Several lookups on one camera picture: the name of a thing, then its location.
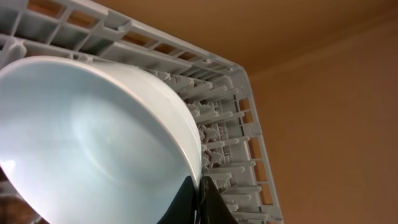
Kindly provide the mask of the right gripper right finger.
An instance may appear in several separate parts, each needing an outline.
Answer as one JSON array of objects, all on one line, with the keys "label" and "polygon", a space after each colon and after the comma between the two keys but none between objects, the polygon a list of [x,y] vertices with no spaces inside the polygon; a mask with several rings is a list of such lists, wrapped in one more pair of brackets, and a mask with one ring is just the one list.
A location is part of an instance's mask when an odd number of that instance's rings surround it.
[{"label": "right gripper right finger", "polygon": [[199,214],[200,224],[238,224],[208,176],[201,178]]}]

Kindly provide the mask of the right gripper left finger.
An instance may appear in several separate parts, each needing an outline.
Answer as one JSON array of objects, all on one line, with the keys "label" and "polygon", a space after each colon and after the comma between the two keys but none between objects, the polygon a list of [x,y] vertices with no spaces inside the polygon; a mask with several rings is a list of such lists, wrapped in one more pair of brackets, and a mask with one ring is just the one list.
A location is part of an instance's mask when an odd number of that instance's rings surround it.
[{"label": "right gripper left finger", "polygon": [[197,192],[192,178],[187,176],[169,208],[157,224],[195,224]]}]

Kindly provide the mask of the light blue bowl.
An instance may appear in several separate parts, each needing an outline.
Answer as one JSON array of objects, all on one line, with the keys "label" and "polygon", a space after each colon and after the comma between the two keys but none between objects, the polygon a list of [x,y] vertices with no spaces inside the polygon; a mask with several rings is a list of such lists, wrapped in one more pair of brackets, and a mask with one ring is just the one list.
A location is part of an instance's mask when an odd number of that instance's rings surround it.
[{"label": "light blue bowl", "polygon": [[157,223],[201,141],[185,102],[140,68],[27,57],[1,70],[1,169],[50,223]]}]

